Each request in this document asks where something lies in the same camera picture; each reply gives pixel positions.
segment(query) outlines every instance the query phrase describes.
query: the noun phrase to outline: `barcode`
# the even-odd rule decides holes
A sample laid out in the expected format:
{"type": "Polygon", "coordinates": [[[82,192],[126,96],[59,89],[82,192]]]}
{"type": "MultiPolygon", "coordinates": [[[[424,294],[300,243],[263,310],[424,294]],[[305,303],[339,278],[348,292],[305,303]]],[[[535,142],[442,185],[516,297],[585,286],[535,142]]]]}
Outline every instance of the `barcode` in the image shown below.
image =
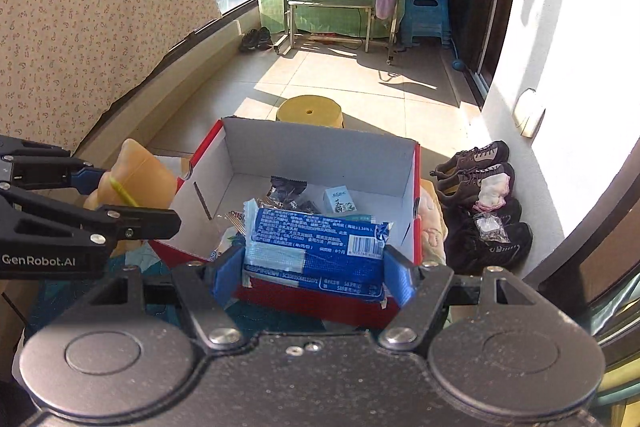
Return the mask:
{"type": "Polygon", "coordinates": [[[370,259],[382,259],[382,250],[385,242],[379,241],[375,237],[365,235],[350,235],[347,255],[358,257],[369,257],[370,259]]]}

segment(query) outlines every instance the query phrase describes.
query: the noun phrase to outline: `red and white box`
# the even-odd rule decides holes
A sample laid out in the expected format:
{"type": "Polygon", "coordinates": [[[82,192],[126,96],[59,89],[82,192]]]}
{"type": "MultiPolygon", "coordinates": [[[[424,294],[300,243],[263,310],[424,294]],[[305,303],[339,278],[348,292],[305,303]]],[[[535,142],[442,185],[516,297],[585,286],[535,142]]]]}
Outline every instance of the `red and white box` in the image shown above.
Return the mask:
{"type": "MultiPolygon", "coordinates": [[[[386,134],[279,121],[228,117],[211,129],[191,160],[193,171],[178,182],[171,208],[180,232],[151,245],[169,266],[209,259],[231,226],[225,214],[263,198],[271,176],[307,183],[304,194],[318,208],[327,188],[345,185],[358,213],[393,223],[388,244],[420,263],[420,146],[386,134]]],[[[396,314],[392,299],[379,303],[251,279],[240,299],[283,311],[355,326],[382,328],[396,314]]]]}

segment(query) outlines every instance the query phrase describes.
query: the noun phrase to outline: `drying rack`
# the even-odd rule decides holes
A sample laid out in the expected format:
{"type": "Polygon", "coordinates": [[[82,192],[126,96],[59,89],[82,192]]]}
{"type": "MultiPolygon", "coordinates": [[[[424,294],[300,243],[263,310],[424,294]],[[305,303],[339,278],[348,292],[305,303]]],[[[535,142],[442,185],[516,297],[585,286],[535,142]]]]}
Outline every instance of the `drying rack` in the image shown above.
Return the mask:
{"type": "MultiPolygon", "coordinates": [[[[396,4],[394,6],[393,17],[391,19],[391,28],[389,29],[389,40],[387,42],[377,42],[370,41],[370,26],[373,17],[373,4],[366,5],[358,5],[351,3],[342,4],[339,2],[331,2],[331,1],[318,1],[318,0],[284,0],[284,15],[286,22],[286,32],[284,35],[274,44],[273,49],[277,54],[287,53],[289,49],[295,48],[296,44],[296,22],[295,22],[295,11],[296,6],[313,6],[313,7],[326,7],[326,8],[358,8],[364,9],[367,11],[367,38],[365,51],[369,51],[369,44],[382,44],[387,47],[388,55],[386,59],[387,64],[393,63],[395,56],[395,45],[396,45],[396,31],[398,30],[398,12],[399,12],[399,4],[400,0],[396,0],[396,4]]],[[[311,41],[321,41],[321,42],[350,42],[354,44],[361,44],[362,39],[356,39],[351,37],[330,37],[330,36],[321,36],[321,35],[311,35],[306,36],[308,40],[311,41]]]]}

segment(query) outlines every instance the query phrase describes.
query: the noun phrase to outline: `blue ball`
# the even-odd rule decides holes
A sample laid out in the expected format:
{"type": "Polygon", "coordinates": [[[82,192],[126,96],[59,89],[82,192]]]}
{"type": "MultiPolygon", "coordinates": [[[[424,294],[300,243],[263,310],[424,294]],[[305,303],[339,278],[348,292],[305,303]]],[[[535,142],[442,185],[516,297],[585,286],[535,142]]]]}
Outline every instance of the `blue ball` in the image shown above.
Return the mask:
{"type": "Polygon", "coordinates": [[[459,58],[456,58],[456,60],[451,63],[451,67],[456,71],[464,71],[466,69],[465,63],[459,58]]]}

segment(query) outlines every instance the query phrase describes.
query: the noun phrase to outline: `brown shoe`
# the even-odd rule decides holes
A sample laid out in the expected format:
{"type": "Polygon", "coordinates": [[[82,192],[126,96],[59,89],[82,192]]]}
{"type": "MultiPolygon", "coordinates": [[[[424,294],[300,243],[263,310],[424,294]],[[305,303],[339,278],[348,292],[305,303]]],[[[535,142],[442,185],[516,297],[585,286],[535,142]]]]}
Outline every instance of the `brown shoe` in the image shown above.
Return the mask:
{"type": "Polygon", "coordinates": [[[439,180],[448,178],[458,171],[469,169],[486,169],[509,159],[509,147],[501,140],[491,142],[480,149],[475,147],[468,151],[456,152],[446,163],[438,165],[431,171],[431,176],[439,180]]]}
{"type": "Polygon", "coordinates": [[[509,193],[513,190],[515,172],[508,163],[493,165],[487,169],[465,170],[437,183],[436,194],[444,206],[473,206],[478,201],[482,180],[504,172],[509,177],[509,193]]]}

